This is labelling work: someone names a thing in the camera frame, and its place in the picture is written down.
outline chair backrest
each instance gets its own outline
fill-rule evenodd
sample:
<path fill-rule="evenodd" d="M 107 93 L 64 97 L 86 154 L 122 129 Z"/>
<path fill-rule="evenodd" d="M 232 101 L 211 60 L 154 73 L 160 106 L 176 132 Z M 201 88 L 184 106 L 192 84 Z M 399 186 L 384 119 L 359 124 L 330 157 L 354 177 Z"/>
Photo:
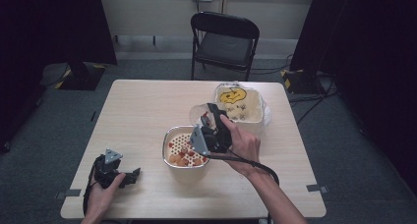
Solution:
<path fill-rule="evenodd" d="M 197 29 L 247 39 L 258 40 L 260 36 L 260 30 L 252 21 L 214 12 L 200 12 L 195 14 L 191 18 L 191 27 L 194 35 L 196 35 Z"/>

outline wooden table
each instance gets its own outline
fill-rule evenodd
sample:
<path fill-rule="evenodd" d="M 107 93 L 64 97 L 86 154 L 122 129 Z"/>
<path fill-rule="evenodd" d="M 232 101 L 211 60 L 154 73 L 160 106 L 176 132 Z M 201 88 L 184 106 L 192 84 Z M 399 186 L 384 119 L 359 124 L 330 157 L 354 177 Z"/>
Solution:
<path fill-rule="evenodd" d="M 137 184 L 117 191 L 106 218 L 113 219 L 227 219 L 263 218 L 267 209 L 252 185 L 225 162 L 212 160 L 208 172 L 193 186 L 182 185 L 162 160 L 166 132 L 189 126 L 195 105 L 212 102 L 218 82 L 114 82 L 102 108 L 61 215 L 83 218 L 83 194 L 93 161 L 106 148 L 122 153 L 119 171 L 142 168 Z M 320 192 L 306 186 L 316 179 L 301 140 L 284 88 L 278 83 L 243 83 L 267 102 L 272 120 L 261 137 L 260 159 L 273 169 L 280 186 L 306 217 L 322 217 L 326 208 Z"/>

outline black tape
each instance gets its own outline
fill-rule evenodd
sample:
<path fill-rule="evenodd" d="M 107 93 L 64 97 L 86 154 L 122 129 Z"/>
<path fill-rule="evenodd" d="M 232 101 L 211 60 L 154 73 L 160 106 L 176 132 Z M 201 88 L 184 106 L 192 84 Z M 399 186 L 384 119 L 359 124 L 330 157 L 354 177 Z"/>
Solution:
<path fill-rule="evenodd" d="M 322 194 L 328 193 L 327 186 L 320 187 L 319 185 L 308 185 L 306 187 L 309 192 L 320 192 Z"/>
<path fill-rule="evenodd" d="M 66 192 L 59 192 L 56 194 L 55 199 L 64 199 L 67 196 L 80 196 L 81 189 L 68 190 Z"/>

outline person's left hand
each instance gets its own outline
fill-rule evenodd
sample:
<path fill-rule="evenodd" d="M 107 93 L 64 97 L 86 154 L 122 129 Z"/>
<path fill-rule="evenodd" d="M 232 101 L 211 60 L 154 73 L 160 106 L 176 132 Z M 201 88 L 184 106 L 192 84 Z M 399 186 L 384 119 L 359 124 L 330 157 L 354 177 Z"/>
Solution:
<path fill-rule="evenodd" d="M 120 173 L 114 178 L 113 183 L 104 189 L 100 183 L 95 181 L 94 176 L 91 178 L 91 191 L 89 193 L 89 205 L 87 208 L 86 218 L 83 220 L 83 224 L 87 223 L 99 223 L 105 212 L 111 205 L 114 198 L 114 193 L 119 188 L 126 174 Z"/>

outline container with holes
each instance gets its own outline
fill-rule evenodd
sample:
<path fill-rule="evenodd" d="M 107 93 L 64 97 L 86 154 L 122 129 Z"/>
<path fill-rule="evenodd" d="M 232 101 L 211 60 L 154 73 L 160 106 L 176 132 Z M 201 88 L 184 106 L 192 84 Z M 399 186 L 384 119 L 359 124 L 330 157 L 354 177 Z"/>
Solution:
<path fill-rule="evenodd" d="M 168 130 L 163 140 L 163 161 L 181 184 L 199 182 L 208 169 L 209 160 L 194 152 L 190 145 L 192 131 L 192 126 L 174 127 Z"/>

